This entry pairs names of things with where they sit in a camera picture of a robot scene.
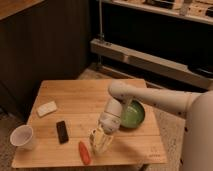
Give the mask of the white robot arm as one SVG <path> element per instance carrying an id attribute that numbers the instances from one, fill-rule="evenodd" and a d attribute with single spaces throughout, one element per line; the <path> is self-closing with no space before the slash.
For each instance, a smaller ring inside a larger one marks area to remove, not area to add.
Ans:
<path id="1" fill-rule="evenodd" d="M 107 150 L 121 125 L 122 114 L 137 100 L 185 119 L 180 171 L 213 171 L 213 90 L 197 93 L 138 88 L 114 80 L 108 93 L 111 98 L 90 134 L 95 152 Z"/>

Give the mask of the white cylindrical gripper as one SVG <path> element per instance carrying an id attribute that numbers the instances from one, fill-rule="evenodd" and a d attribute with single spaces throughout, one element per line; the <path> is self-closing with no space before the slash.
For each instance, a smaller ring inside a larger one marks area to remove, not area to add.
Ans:
<path id="1" fill-rule="evenodd" d="M 105 152 L 113 141 L 113 134 L 121 124 L 121 114 L 123 111 L 122 103 L 114 98 L 108 100 L 104 111 L 100 114 L 98 127 L 93 131 L 93 141 L 95 144 L 100 144 L 99 152 Z"/>

